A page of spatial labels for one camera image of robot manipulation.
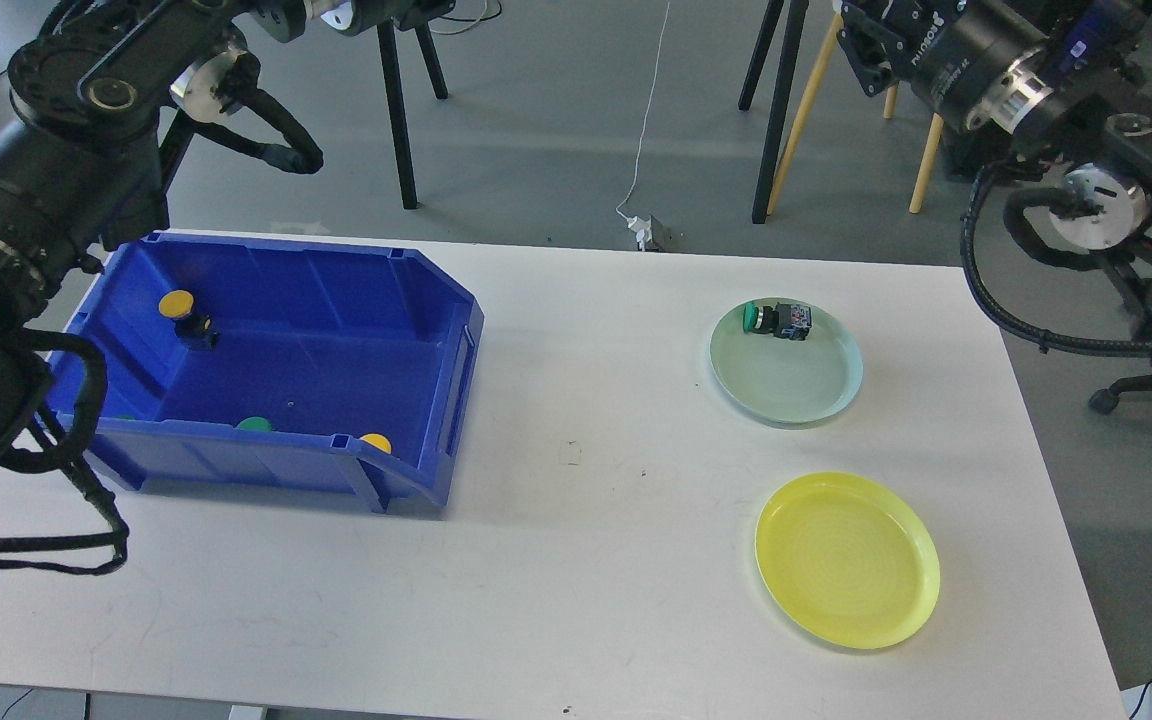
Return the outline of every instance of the yellow plate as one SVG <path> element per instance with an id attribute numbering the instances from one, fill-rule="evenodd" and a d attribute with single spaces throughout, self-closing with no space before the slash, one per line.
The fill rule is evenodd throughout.
<path id="1" fill-rule="evenodd" d="M 758 518 L 755 554 L 776 605 L 846 647 L 904 641 L 941 593 L 941 561 L 923 521 L 858 475 L 804 475 L 779 488 Z"/>

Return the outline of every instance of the light green plate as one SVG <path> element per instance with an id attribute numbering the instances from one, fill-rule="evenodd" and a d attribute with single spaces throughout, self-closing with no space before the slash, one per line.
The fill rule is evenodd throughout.
<path id="1" fill-rule="evenodd" d="M 763 297 L 812 308 L 812 332 L 804 341 L 745 333 L 745 304 L 718 320 L 708 339 L 708 361 L 732 400 L 773 425 L 814 423 L 840 414 L 861 388 L 864 365 L 856 338 L 832 314 L 810 302 Z"/>

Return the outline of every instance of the plastic plate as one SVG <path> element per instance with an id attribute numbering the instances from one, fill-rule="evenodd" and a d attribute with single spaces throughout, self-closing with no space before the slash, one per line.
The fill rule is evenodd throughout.
<path id="1" fill-rule="evenodd" d="M 858 475 L 804 475 L 779 488 L 758 518 L 755 554 L 776 605 L 844 647 L 909 638 L 941 592 L 941 562 L 923 521 Z"/>
<path id="2" fill-rule="evenodd" d="M 763 297 L 756 305 L 812 308 L 806 340 L 745 333 L 745 302 L 723 314 L 708 341 L 708 361 L 727 395 L 772 425 L 814 423 L 840 414 L 861 388 L 861 348 L 842 323 L 801 300 Z"/>

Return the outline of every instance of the yellow button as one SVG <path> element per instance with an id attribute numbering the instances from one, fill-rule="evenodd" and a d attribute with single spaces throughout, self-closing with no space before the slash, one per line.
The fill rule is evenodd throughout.
<path id="1" fill-rule="evenodd" d="M 159 314 L 172 320 L 184 318 L 194 311 L 194 296 L 189 290 L 173 290 L 159 300 Z"/>
<path id="2" fill-rule="evenodd" d="M 389 438 L 380 433 L 366 433 L 361 439 L 362 442 L 366 442 L 367 445 L 373 445 L 376 447 L 379 447 L 380 450 L 388 452 L 388 454 L 393 455 L 394 446 L 389 445 Z"/>

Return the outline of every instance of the chair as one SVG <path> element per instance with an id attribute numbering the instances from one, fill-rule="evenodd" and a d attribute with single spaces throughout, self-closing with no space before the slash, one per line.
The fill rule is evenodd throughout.
<path id="1" fill-rule="evenodd" d="M 776 179 L 772 184 L 772 194 L 768 198 L 767 214 L 771 215 L 776 211 L 776 202 L 780 200 L 781 190 L 785 185 L 785 177 L 790 169 L 790 164 L 794 161 L 794 154 L 799 146 L 799 138 L 803 137 L 803 129 L 806 127 L 808 115 L 812 113 L 814 105 L 814 98 L 817 92 L 820 90 L 820 83 L 824 79 L 824 73 L 829 65 L 829 59 L 833 58 L 833 50 L 838 46 L 838 31 L 842 29 L 842 15 L 833 15 L 833 20 L 829 22 L 829 26 L 824 33 L 823 41 L 820 41 L 820 50 L 817 53 L 817 59 L 812 67 L 812 74 L 808 77 L 808 85 L 803 90 L 803 99 L 799 100 L 799 108 L 795 111 L 794 124 L 790 127 L 790 136 L 785 141 L 785 147 L 781 150 L 781 159 L 776 165 Z M 892 86 L 887 90 L 886 101 L 882 103 L 882 119 L 892 119 L 895 115 L 896 109 L 896 97 L 897 88 Z M 937 150 L 940 147 L 941 135 L 945 129 L 945 122 L 941 120 L 940 115 L 932 115 L 932 126 L 929 128 L 927 143 L 923 147 L 923 159 L 919 164 L 918 176 L 914 181 L 914 195 L 910 197 L 909 211 L 910 213 L 918 214 L 923 211 L 923 202 L 927 197 L 929 183 L 932 179 L 932 168 L 937 164 Z"/>

